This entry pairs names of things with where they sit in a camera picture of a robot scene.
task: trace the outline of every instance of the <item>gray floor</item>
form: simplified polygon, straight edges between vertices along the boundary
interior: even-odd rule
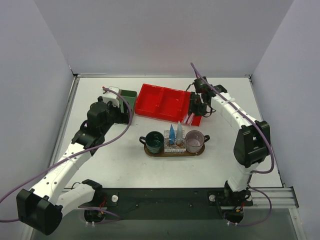
[[[263,219],[267,209],[246,209],[244,223]],[[32,240],[297,240],[287,209],[274,209],[270,219],[251,227],[227,226],[225,220],[122,220],[85,227],[82,210],[69,213],[58,229],[45,236],[34,231]]]

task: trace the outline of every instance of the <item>screw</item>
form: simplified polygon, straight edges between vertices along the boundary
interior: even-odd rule
[[[215,201],[216,201],[216,196],[213,195],[213,194],[211,194],[211,195],[209,196],[209,201],[210,201],[210,202],[215,202]]]
[[[118,196],[117,195],[113,195],[112,197],[111,197],[111,201],[112,202],[114,202],[114,203],[116,203],[116,202],[118,202]]]

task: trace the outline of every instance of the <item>blue object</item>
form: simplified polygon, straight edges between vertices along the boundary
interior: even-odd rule
[[[169,144],[174,144],[176,139],[174,127],[171,124],[170,133],[169,133]]]

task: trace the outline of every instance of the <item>mug handle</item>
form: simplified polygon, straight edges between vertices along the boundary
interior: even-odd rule
[[[146,145],[146,138],[144,136],[139,137],[139,141],[140,143],[142,143],[143,145]]]
[[[204,142],[206,143],[206,142],[208,142],[210,140],[210,136],[209,135],[205,135],[204,136]]]

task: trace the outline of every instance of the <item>dark green mug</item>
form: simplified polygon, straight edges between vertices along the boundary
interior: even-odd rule
[[[145,137],[139,137],[140,143],[146,145],[152,154],[159,154],[164,149],[165,137],[158,131],[151,131]]]

